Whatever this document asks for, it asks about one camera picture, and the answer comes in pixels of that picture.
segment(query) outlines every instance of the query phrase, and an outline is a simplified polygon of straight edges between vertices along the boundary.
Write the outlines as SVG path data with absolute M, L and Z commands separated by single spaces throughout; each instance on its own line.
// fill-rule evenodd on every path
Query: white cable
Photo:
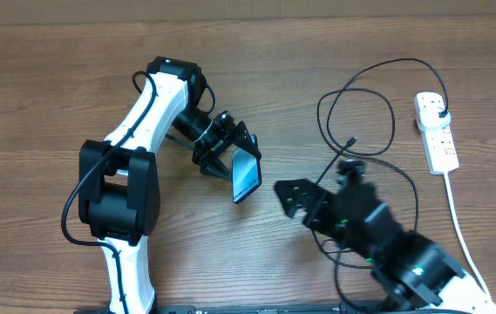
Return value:
M 488 301 L 492 301 L 492 296 L 490 296 L 490 291 L 488 291 L 488 287 L 486 286 L 484 279 L 480 275 L 480 272 L 476 268 L 476 265 L 474 265 L 471 255 L 468 252 L 468 248 L 466 247 L 465 239 L 463 238 L 463 235 L 460 232 L 459 221 L 457 219 L 457 213 L 455 211 L 455 204 L 453 203 L 453 193 L 451 191 L 451 183 L 449 182 L 449 174 L 447 172 L 443 172 L 443 178 L 445 179 L 445 187 L 447 188 L 447 199 L 449 199 L 449 209 L 451 210 L 451 218 L 453 219 L 453 226 L 455 227 L 455 232 L 457 233 L 457 238 L 459 239 L 460 246 L 461 248 L 463 248 L 466 261 L 471 266 L 472 272 L 480 282 L 480 286 L 482 287 L 482 290 L 486 294 Z

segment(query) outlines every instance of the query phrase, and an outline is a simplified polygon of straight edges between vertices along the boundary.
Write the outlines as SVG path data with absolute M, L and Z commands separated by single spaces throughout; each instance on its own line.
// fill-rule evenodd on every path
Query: green led light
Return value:
M 422 276 L 424 274 L 424 269 L 422 267 L 416 266 L 414 270 L 412 270 L 412 272 L 416 276 Z

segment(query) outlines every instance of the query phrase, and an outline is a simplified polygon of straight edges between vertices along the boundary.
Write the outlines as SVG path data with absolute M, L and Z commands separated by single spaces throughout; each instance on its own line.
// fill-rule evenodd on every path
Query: black cable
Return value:
M 135 77 L 137 77 L 137 75 L 138 75 L 137 72 L 135 72 L 132 76 L 133 86 L 135 87 L 137 92 L 142 93 L 143 91 L 141 90 L 141 87 L 139 87 L 139 85 L 135 81 Z M 207 115 L 209 115 L 214 110 L 214 105 L 216 104 L 216 97 L 214 96 L 213 89 L 211 88 L 211 86 L 209 86 L 209 84 L 207 84 L 207 89 L 209 90 L 209 93 L 211 94 L 211 99 L 213 99 L 213 104 L 211 105 L 211 109 L 209 109 L 209 111 L 206 112 Z M 194 147 L 192 145 L 187 144 L 187 142 L 185 142 L 184 140 L 180 140 L 180 139 L 176 138 L 175 136 L 172 136 L 172 135 L 166 133 L 166 134 L 164 134 L 164 137 L 176 142 L 178 145 L 180 145 L 186 149 L 189 149 L 191 151 L 194 150 Z
M 456 310 L 441 310 L 441 309 L 424 309 L 424 310 L 411 310 L 411 311 L 373 311 L 373 310 L 368 310 L 366 308 L 363 308 L 361 306 L 358 306 L 354 304 L 352 301 L 350 301 L 343 293 L 341 290 L 341 285 L 339 283 L 338 279 L 338 266 L 341 265 L 341 253 L 338 252 L 336 253 L 336 261 L 338 263 L 335 263 L 335 266 L 333 267 L 333 277 L 335 280 L 335 289 L 336 293 L 338 296 L 341 298 L 341 304 L 346 304 L 348 307 L 356 310 L 359 313 L 363 314 L 471 314 L 468 312 L 464 311 L 456 311 Z
M 77 197 L 79 191 L 85 184 L 85 182 L 91 177 L 91 174 L 96 171 L 99 167 L 104 166 L 106 161 L 114 154 L 118 148 L 120 148 L 124 143 L 126 143 L 129 138 L 133 136 L 133 132 L 137 129 L 141 121 L 145 118 L 151 107 L 153 106 L 154 103 L 154 98 L 157 95 L 156 91 L 156 85 L 154 84 L 153 78 L 151 78 L 146 72 L 144 71 L 137 71 L 132 75 L 132 81 L 133 85 L 135 88 L 139 88 L 137 86 L 137 83 L 135 82 L 135 78 L 138 75 L 145 75 L 146 79 L 148 79 L 149 83 L 151 83 L 151 86 L 153 87 L 153 93 L 151 94 L 151 98 L 149 99 L 149 103 L 147 104 L 145 110 L 143 113 L 137 118 L 135 123 L 133 123 L 132 127 L 127 129 L 126 135 L 118 142 L 116 145 L 112 146 L 112 148 L 102 156 L 102 158 L 94 165 L 92 166 L 91 170 L 85 176 L 79 181 L 77 186 L 73 189 L 73 191 L 70 194 L 70 197 L 67 199 L 67 202 L 64 205 L 64 211 L 62 212 L 62 232 L 64 233 L 65 238 L 67 241 L 77 244 L 77 245 L 84 245 L 84 246 L 92 246 L 92 247 L 104 247 L 109 249 L 112 252 L 112 256 L 116 260 L 116 272 L 118 274 L 118 290 L 119 290 L 119 301 L 122 303 L 122 306 L 124 308 L 124 313 L 128 314 L 128 309 L 127 309 L 127 303 L 126 303 L 126 295 L 124 294 L 124 285 L 122 283 L 122 270 L 121 270 L 121 264 L 119 260 L 119 252 L 116 250 L 116 248 L 111 245 L 110 243 L 107 242 L 93 242 L 93 241 L 81 241 L 77 240 L 74 237 L 72 237 L 67 230 L 67 215 L 69 214 L 71 204 L 75 200 L 75 197 Z
M 346 144 L 344 145 L 344 147 L 341 148 L 341 150 L 338 151 L 338 153 L 336 153 L 336 156 L 333 158 L 333 160 L 331 160 L 331 162 L 329 163 L 329 165 L 327 165 L 327 167 L 325 168 L 325 170 L 323 170 L 323 172 L 321 173 L 321 175 L 319 176 L 319 178 L 317 178 L 316 184 L 319 184 L 319 182 L 321 182 L 321 180 L 327 174 L 327 172 L 329 171 L 329 169 L 331 168 L 331 166 L 333 166 L 333 164 L 335 163 L 335 161 L 339 157 L 341 157 L 341 155 L 343 154 L 344 151 L 346 151 L 349 147 L 352 147 L 356 143 L 357 140 L 358 140 L 358 137 L 353 136 L 353 137 L 350 138 L 349 141 L 346 142 Z
M 173 135 L 170 135 L 170 134 L 165 134 L 164 135 L 167 139 L 169 140 L 173 140 L 174 142 L 176 142 L 176 144 L 186 148 L 186 149 L 189 149 L 190 151 L 193 151 L 194 150 L 194 147 L 192 145 L 189 145 L 189 143 L 187 143 L 186 141 L 184 140 L 180 140 L 178 139 L 177 137 L 173 136 Z
M 336 241 L 334 239 L 325 239 L 325 240 L 321 241 L 321 243 L 320 243 L 321 247 L 325 248 L 325 245 L 326 245 L 325 243 L 327 243 L 327 242 L 336 243 Z M 343 253 L 352 253 L 351 249 L 341 249 L 340 251 Z M 332 252 L 329 252 L 329 251 L 326 251 L 326 252 L 327 252 L 327 254 L 336 254 L 338 252 L 338 250 L 332 251 Z
M 380 160 L 380 159 L 377 159 L 377 158 L 374 158 L 373 157 L 373 156 L 377 156 L 377 155 L 380 155 L 380 154 L 385 153 L 389 149 L 389 147 L 391 147 L 391 144 L 393 143 L 393 140 L 395 139 L 395 130 L 396 130 L 395 125 L 396 125 L 396 123 L 395 123 L 395 113 L 393 112 L 393 107 L 392 107 L 390 101 L 382 93 L 380 93 L 380 92 L 373 91 L 373 90 L 367 89 L 367 88 L 349 88 L 349 86 L 352 83 L 354 83 L 356 81 L 357 77 L 359 77 L 362 73 L 367 72 L 368 70 L 371 70 L 373 68 L 376 68 L 376 67 L 378 67 L 380 65 L 387 65 L 389 63 L 394 63 L 394 62 L 398 62 L 398 61 L 415 61 L 415 62 L 419 62 L 419 63 L 427 66 L 435 74 L 436 78 L 438 78 L 438 81 L 441 84 L 441 87 L 443 88 L 443 92 L 444 92 L 444 95 L 445 95 L 445 110 L 443 112 L 441 112 L 439 114 L 439 116 L 440 117 L 445 117 L 446 116 L 446 114 L 447 114 L 447 112 L 449 110 L 449 97 L 447 96 L 447 90 L 445 88 L 445 84 L 443 83 L 443 80 L 439 76 L 438 72 L 431 65 L 429 65 L 428 63 L 426 63 L 425 61 L 420 60 L 420 59 L 416 59 L 416 58 L 397 58 L 397 59 L 393 59 L 393 60 L 389 60 L 389 61 L 385 61 L 385 62 L 376 64 L 376 65 L 372 65 L 372 66 L 369 66 L 369 67 L 361 70 L 359 73 L 357 73 L 355 76 L 353 76 L 344 85 L 344 87 L 342 89 L 337 90 L 337 91 L 333 91 L 333 92 L 328 92 L 328 93 L 324 94 L 319 99 L 319 101 L 317 102 L 317 110 L 316 111 L 317 111 L 317 126 L 319 127 L 319 132 L 321 133 L 321 135 L 322 135 L 323 140 L 325 141 L 325 143 L 331 148 L 331 150 L 333 150 L 333 152 L 336 153 L 336 156 L 331 161 L 331 163 L 325 168 L 325 171 L 323 171 L 322 175 L 319 177 L 319 179 L 317 179 L 316 183 L 319 183 L 319 181 L 321 181 L 321 179 L 324 177 L 324 174 L 329 170 L 329 168 L 332 166 L 332 164 L 334 164 L 335 161 L 341 155 L 343 155 L 343 154 L 346 155 L 347 157 L 358 158 L 358 159 L 361 159 L 361 160 L 369 160 L 369 161 L 374 162 L 374 163 L 377 163 L 379 165 L 388 167 L 388 168 L 392 169 L 393 171 L 401 174 L 411 184 L 412 192 L 414 193 L 414 200 L 415 200 L 415 203 L 416 203 L 416 207 L 415 207 L 415 219 L 414 219 L 414 231 L 416 232 L 416 231 L 418 231 L 418 214 L 419 214 L 418 190 L 416 188 L 416 184 L 414 183 L 414 181 L 412 180 L 412 178 L 405 171 L 403 171 L 401 168 L 396 167 L 395 165 L 393 165 L 393 164 L 391 164 L 391 163 L 389 163 L 387 161 Z M 372 94 L 377 95 L 378 97 L 380 97 L 381 99 L 383 99 L 385 101 L 385 103 L 387 104 L 387 107 L 389 108 L 389 112 L 391 114 L 391 136 L 389 138 L 389 141 L 387 142 L 387 145 L 383 149 L 381 149 L 380 151 L 375 152 L 375 153 L 361 153 L 361 152 L 356 152 L 356 151 L 353 151 L 353 150 L 349 150 L 349 147 L 347 147 L 346 144 L 344 146 L 341 145 L 341 144 L 339 144 L 339 142 L 333 136 L 333 133 L 331 132 L 331 128 L 330 128 L 330 119 L 331 119 L 331 115 L 333 113 L 333 109 L 335 108 L 336 103 L 337 103 L 338 99 L 341 97 L 341 95 L 343 94 L 343 92 L 369 92 L 369 93 L 372 93 Z M 329 141 L 327 139 L 327 136 L 325 135 L 325 132 L 323 131 L 323 126 L 322 126 L 321 118 L 320 118 L 320 107 L 321 107 L 321 104 L 322 104 L 323 100 L 326 99 L 327 97 L 329 97 L 330 95 L 333 95 L 333 94 L 336 94 L 336 97 L 335 97 L 335 100 L 333 101 L 333 103 L 331 105 L 331 108 L 329 109 L 329 113 L 327 115 L 327 124 L 326 124 L 327 134 L 330 137 L 330 141 Z M 314 236 L 314 238 L 316 240 L 317 247 L 320 249 L 320 251 L 322 251 L 322 253 L 323 252 L 326 252 L 323 249 L 323 246 L 317 240 L 317 237 Z M 334 261 L 334 258 L 331 257 L 330 255 L 328 255 L 327 253 L 324 253 L 324 255 L 326 255 L 327 258 L 330 259 L 331 261 Z
M 209 84 L 207 84 L 207 89 L 209 90 L 209 93 L 211 94 L 211 98 L 213 99 L 213 104 L 211 105 L 211 109 L 209 109 L 209 111 L 207 111 L 207 114 L 210 114 L 213 112 L 214 104 L 216 103 L 216 97 L 214 96 L 213 88 L 211 88 L 211 86 L 209 86 Z
M 331 262 L 333 262 L 335 264 L 335 266 L 343 266 L 343 267 L 346 267 L 346 268 L 350 268 L 350 269 L 354 269 L 354 270 L 371 270 L 371 266 L 362 266 L 362 265 L 350 265 L 350 264 L 347 264 L 347 263 L 343 263 L 341 261 L 338 261 L 336 260 L 335 258 L 331 257 L 328 252 L 323 248 L 323 246 L 321 245 L 321 243 L 319 243 L 319 240 L 317 240 L 317 235 L 316 235 L 316 231 L 315 230 L 311 230 L 311 234 L 314 236 L 314 240 L 316 240 L 316 243 L 317 243 L 317 247 L 319 248 L 319 250 L 325 255 L 325 257 L 327 257 Z

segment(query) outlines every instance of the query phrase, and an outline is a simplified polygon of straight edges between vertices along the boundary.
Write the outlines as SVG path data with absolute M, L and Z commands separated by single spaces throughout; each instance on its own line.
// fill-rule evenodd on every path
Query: wood grain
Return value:
M 0 25 L 496 14 L 496 0 L 0 0 Z
M 162 210 L 149 244 L 160 304 L 336 300 L 331 264 L 309 231 L 283 215 L 272 186 L 315 179 L 333 157 L 316 126 L 319 97 L 367 65 L 401 57 L 427 60 L 447 85 L 461 162 L 452 175 L 455 202 L 496 301 L 496 16 L 335 18 L 0 27 L 0 312 L 69 313 L 109 302 L 101 252 L 69 244 L 59 217 L 77 181 L 79 148 L 125 117 L 137 98 L 131 74 L 157 55 L 201 65 L 217 110 L 243 119 L 263 154 L 261 188 L 235 206 L 229 184 L 201 176 L 188 151 L 163 143 Z M 463 262 L 443 179 L 428 174 L 414 122 L 412 98 L 439 92 L 435 77 L 400 63 L 355 85 L 391 100 L 397 134 L 382 158 L 416 182 L 420 232 Z M 389 138 L 388 115 L 381 100 L 347 94 L 333 132 L 340 141 L 358 136 L 361 151 L 378 150 Z M 410 228 L 409 184 L 375 165 L 367 174 Z M 323 184 L 335 188 L 334 179 Z M 75 208 L 69 227 L 90 239 Z M 343 270 L 342 285 L 352 298 L 383 296 L 367 271 Z

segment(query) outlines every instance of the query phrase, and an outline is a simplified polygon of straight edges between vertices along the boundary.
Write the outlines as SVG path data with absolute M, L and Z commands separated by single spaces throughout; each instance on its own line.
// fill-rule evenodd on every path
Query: wall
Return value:
M 0 0 L 0 25 L 496 14 L 496 0 Z

